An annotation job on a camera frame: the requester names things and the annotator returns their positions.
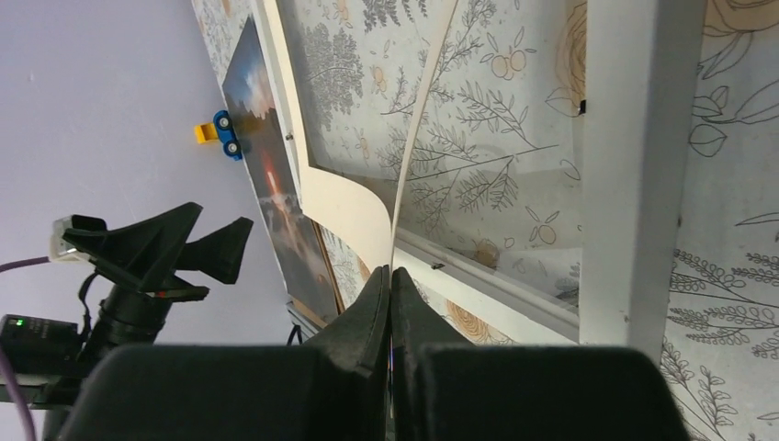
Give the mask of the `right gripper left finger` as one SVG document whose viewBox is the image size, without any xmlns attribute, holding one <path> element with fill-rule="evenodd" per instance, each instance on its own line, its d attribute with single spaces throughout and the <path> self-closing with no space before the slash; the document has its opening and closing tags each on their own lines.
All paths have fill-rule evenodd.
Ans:
<svg viewBox="0 0 779 441">
<path fill-rule="evenodd" d="M 381 440 L 390 269 L 301 345 L 126 345 L 88 377 L 62 440 Z"/>
</svg>

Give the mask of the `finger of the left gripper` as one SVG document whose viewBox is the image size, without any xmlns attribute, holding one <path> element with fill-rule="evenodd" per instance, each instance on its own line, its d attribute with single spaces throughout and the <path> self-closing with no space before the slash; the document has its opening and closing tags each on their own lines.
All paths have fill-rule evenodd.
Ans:
<svg viewBox="0 0 779 441">
<path fill-rule="evenodd" d="M 175 270 L 198 271 L 222 284 L 234 285 L 253 226 L 252 220 L 241 217 L 193 243 L 186 243 Z"/>
<path fill-rule="evenodd" d="M 118 286 L 187 287 L 175 276 L 175 265 L 201 211 L 197 203 L 187 202 L 115 230 L 68 228 L 62 238 Z"/>
</svg>

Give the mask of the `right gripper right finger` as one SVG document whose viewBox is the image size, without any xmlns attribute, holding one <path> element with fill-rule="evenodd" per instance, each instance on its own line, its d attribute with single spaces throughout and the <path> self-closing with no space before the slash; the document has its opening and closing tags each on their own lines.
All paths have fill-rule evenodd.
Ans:
<svg viewBox="0 0 779 441">
<path fill-rule="evenodd" d="M 590 345 L 474 345 L 392 275 L 400 440 L 685 440 L 658 368 L 639 351 Z"/>
</svg>

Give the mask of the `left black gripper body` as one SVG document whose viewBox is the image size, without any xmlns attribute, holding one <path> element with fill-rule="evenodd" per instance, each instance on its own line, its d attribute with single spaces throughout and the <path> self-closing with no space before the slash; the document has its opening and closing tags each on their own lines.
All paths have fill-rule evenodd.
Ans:
<svg viewBox="0 0 779 441">
<path fill-rule="evenodd" d="M 136 287 L 116 283 L 92 324 L 86 294 L 98 276 L 96 270 L 87 276 L 77 294 L 85 308 L 83 347 L 77 356 L 83 363 L 95 363 L 120 345 L 153 343 L 174 303 L 201 301 L 209 294 L 209 288 L 192 285 L 173 270 L 153 271 Z"/>
</svg>

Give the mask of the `sunset photo with white mat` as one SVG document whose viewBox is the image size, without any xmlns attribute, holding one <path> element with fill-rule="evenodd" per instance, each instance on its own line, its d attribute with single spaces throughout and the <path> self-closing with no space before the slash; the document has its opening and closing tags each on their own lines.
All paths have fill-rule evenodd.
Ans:
<svg viewBox="0 0 779 441">
<path fill-rule="evenodd" d="M 222 91 L 285 287 L 297 305 L 291 296 L 293 234 L 298 223 L 311 219 L 299 206 L 269 71 L 251 17 L 238 38 Z"/>
</svg>

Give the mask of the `cream mat board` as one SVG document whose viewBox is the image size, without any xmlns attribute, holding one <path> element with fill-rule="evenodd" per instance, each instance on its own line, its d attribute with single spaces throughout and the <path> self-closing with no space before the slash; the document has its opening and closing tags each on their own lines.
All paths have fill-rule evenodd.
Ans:
<svg viewBox="0 0 779 441">
<path fill-rule="evenodd" d="M 435 67 L 442 53 L 456 7 L 456 1 L 444 2 L 438 30 L 428 50 L 404 144 L 395 203 L 393 210 L 389 211 L 385 203 L 370 189 L 310 164 L 306 125 L 277 2 L 256 1 L 254 3 L 254 11 L 265 14 L 267 20 L 265 29 L 270 33 L 273 52 L 277 57 L 277 73 L 280 75 L 282 91 L 288 103 L 287 124 L 291 129 L 292 143 L 297 154 L 302 211 L 343 240 L 368 266 L 392 265 L 401 197 L 410 167 L 412 149 L 434 81 Z"/>
</svg>

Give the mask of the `white picture frame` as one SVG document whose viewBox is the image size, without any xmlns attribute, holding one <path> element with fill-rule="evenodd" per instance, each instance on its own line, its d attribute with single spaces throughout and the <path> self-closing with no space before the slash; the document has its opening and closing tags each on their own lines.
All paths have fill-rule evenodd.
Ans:
<svg viewBox="0 0 779 441">
<path fill-rule="evenodd" d="M 703 1 L 588 5 L 578 317 L 543 305 L 530 288 L 511 297 L 449 255 L 444 269 L 433 270 L 433 248 L 394 241 L 394 255 L 518 344 L 627 346 L 658 361 L 705 15 Z M 287 103 L 265 14 L 254 17 Z"/>
</svg>

